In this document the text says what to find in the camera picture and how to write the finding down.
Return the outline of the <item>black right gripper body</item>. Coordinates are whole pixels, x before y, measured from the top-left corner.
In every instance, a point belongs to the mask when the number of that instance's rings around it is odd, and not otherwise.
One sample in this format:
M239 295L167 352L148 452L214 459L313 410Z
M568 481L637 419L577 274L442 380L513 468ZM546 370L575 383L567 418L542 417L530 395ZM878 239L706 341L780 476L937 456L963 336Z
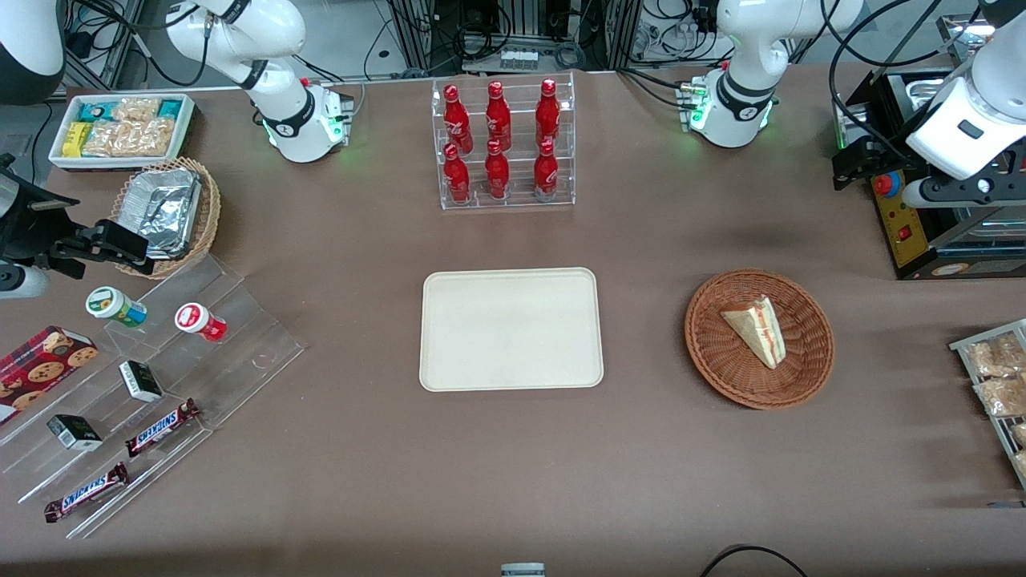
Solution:
M80 260L60 256L55 246L73 240L80 230L67 215L79 200L55 195L10 170L2 175L2 260L39 269L80 269Z

